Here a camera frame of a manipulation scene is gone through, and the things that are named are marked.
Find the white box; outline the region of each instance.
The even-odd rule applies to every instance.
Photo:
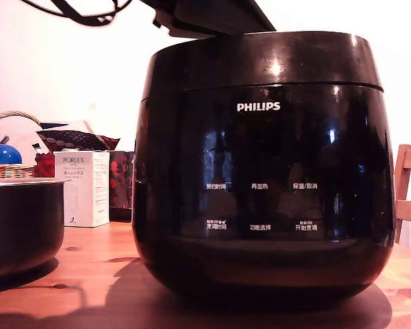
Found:
[[[55,152],[55,178],[64,185],[64,224],[94,228],[110,222],[110,154],[103,151]]]

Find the black pot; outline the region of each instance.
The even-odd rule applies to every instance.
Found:
[[[358,36],[209,38],[151,59],[133,228],[177,293],[359,293],[393,247],[392,175],[383,89]]]
[[[64,181],[0,181],[0,278],[52,259],[64,238]]]

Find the patterned pillow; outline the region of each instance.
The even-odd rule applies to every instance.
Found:
[[[108,138],[76,130],[43,130],[37,133],[50,152],[65,148],[80,151],[110,151],[115,149],[120,141],[119,138]]]

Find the blue ball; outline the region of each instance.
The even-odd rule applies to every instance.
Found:
[[[22,161],[21,154],[15,147],[0,144],[0,165],[15,165]]]

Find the wicker basket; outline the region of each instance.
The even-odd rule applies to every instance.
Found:
[[[39,126],[40,122],[33,115],[20,112],[11,111],[0,114],[0,120],[8,117],[24,117],[36,122]],[[35,166],[29,166],[26,164],[0,164],[0,178],[26,178],[34,176]]]

